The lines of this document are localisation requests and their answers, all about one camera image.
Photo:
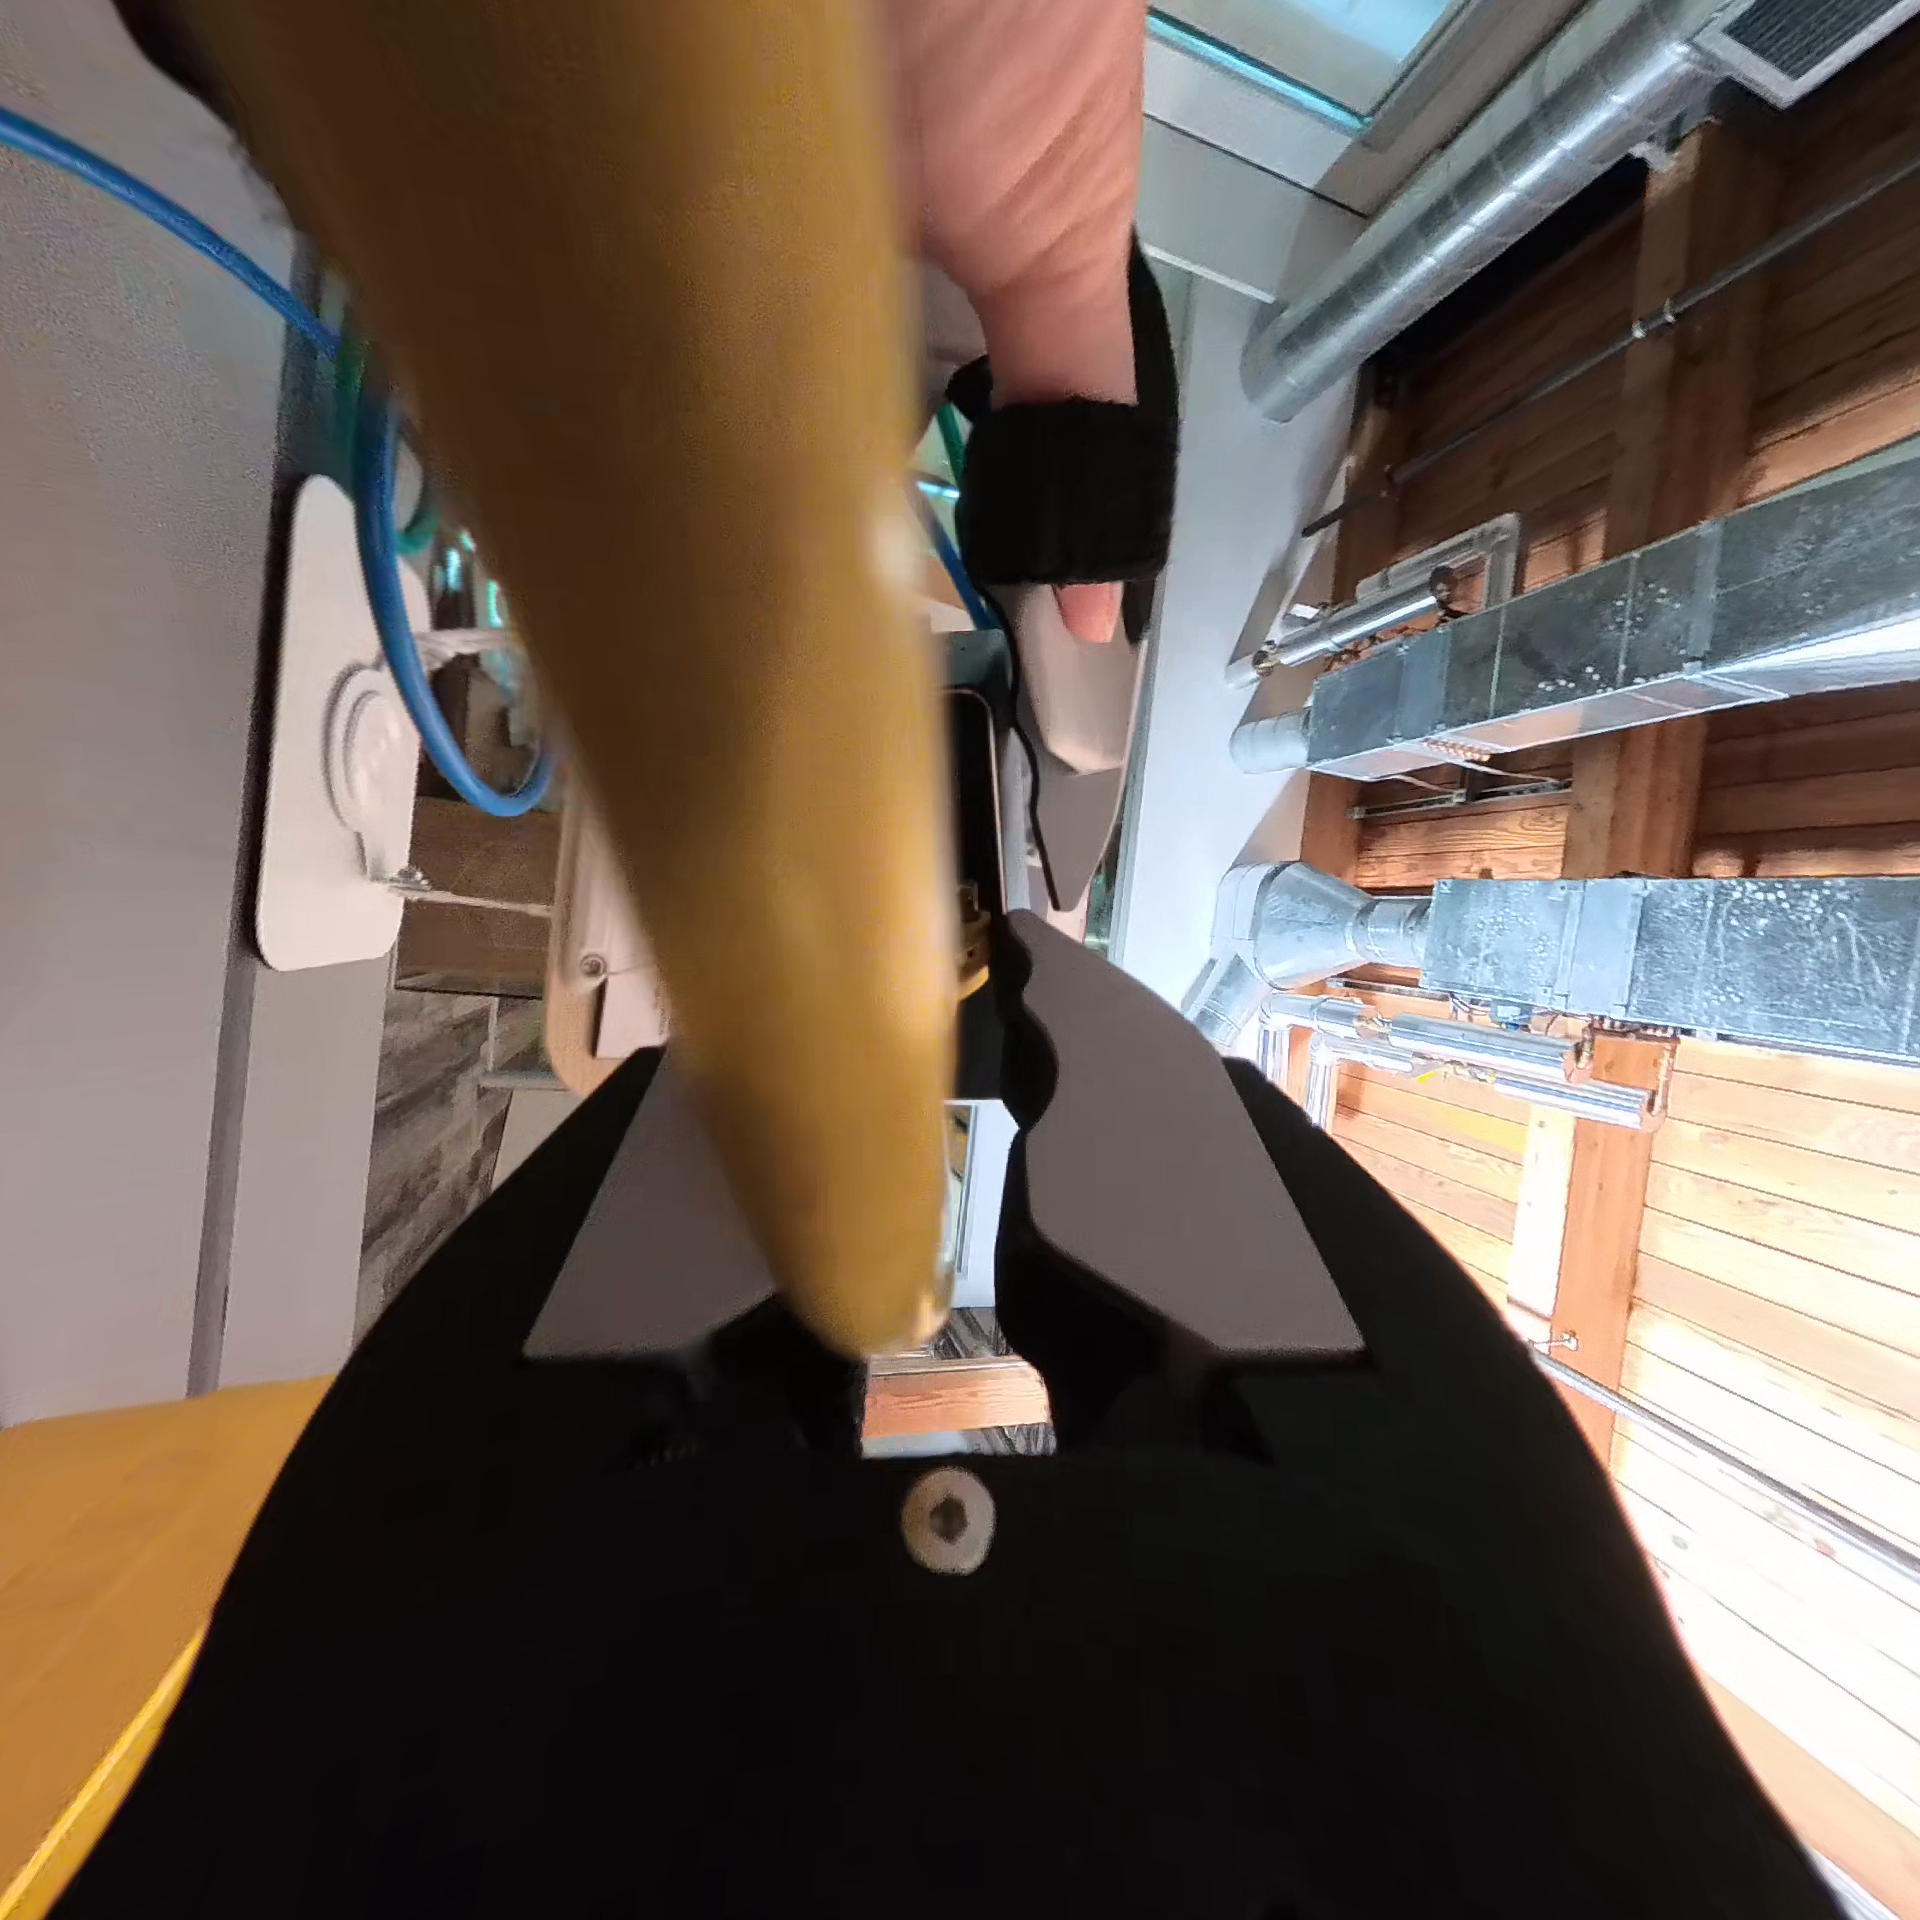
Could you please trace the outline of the white sheet stand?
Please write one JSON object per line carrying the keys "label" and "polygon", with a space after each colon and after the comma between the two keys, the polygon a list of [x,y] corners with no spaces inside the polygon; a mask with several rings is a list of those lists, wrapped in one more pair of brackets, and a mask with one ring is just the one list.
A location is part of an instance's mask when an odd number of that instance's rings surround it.
{"label": "white sheet stand", "polygon": [[419,732],[381,658],[353,504],[293,498],[266,752],[253,945],[270,971],[384,958],[410,872]]}

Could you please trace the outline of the rectangular metal air duct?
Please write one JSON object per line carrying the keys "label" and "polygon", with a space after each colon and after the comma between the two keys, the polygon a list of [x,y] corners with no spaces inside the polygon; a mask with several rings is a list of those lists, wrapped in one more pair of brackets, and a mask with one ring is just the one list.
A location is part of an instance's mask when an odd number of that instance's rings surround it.
{"label": "rectangular metal air duct", "polygon": [[1917,1060],[1917,878],[1443,881],[1429,905],[1443,995]]}
{"label": "rectangular metal air duct", "polygon": [[1409,777],[1737,705],[1917,680],[1917,442],[1391,641],[1249,717],[1241,774]]}

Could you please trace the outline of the black ethernet switch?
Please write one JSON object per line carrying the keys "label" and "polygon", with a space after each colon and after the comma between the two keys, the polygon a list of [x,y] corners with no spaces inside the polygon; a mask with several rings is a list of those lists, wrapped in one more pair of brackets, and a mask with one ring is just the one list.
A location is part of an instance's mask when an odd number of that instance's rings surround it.
{"label": "black ethernet switch", "polygon": [[994,927],[1037,904],[1027,807],[1016,760],[1001,771],[1010,730],[979,685],[946,685],[939,698],[949,742],[949,852],[956,887],[954,1005],[971,1001],[991,975]]}

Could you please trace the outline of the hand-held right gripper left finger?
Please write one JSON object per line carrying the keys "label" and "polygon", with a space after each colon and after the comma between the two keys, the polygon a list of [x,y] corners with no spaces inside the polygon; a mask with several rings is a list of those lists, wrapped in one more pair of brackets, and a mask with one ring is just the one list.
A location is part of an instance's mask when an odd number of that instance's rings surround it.
{"label": "hand-held right gripper left finger", "polygon": [[523,1357],[680,1357],[773,1294],[684,1078],[663,1057]]}

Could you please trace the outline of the yellow plastic bin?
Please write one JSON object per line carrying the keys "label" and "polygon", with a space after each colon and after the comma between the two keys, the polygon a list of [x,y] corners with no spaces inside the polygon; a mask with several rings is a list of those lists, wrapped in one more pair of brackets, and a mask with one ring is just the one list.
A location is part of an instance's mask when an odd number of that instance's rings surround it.
{"label": "yellow plastic bin", "polygon": [[1,1915],[46,1917],[149,1760],[330,1378],[1,1435]]}

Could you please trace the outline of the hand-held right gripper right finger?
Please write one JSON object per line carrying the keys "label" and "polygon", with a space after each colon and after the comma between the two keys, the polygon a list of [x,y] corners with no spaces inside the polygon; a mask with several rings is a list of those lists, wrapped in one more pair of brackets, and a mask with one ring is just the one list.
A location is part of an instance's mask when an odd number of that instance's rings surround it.
{"label": "hand-held right gripper right finger", "polygon": [[1216,1357],[1364,1355],[1221,1055],[1160,995],[1013,910],[1001,1100],[1043,1248]]}

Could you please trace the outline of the round silver air duct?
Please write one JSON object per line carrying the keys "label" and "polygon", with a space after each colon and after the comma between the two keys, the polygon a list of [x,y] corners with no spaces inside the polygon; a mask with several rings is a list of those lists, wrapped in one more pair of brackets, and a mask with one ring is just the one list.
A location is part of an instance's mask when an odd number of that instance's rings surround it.
{"label": "round silver air duct", "polygon": [[1274,422],[1377,354],[1723,78],[1720,2],[1591,2],[1299,297],[1254,324],[1240,380]]}

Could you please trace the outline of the white air vent grille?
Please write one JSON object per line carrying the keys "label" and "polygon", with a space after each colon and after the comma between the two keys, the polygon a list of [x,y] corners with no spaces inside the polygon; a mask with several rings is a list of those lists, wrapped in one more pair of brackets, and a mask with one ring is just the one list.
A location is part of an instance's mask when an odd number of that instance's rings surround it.
{"label": "white air vent grille", "polygon": [[1917,18],[1917,2],[1724,2],[1690,47],[1724,80],[1789,108]]}

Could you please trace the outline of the person's left hand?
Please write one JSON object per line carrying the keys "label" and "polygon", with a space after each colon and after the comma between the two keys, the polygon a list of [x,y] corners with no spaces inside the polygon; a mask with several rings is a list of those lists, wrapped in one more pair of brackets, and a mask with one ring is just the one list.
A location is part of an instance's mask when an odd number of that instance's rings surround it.
{"label": "person's left hand", "polygon": [[977,345],[956,550],[979,590],[1051,592],[1071,641],[1120,634],[1166,567],[1179,387],[1134,215],[1141,2],[877,2],[903,210],[924,285]]}

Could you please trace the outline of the brown wooden post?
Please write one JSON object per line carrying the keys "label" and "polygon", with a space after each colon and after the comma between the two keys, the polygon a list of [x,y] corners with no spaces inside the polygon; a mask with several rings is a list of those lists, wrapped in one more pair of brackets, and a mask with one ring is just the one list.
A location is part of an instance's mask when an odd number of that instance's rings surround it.
{"label": "brown wooden post", "polygon": [[410,857],[429,894],[401,905],[391,987],[539,1001],[559,812],[499,820],[459,800],[419,797]]}

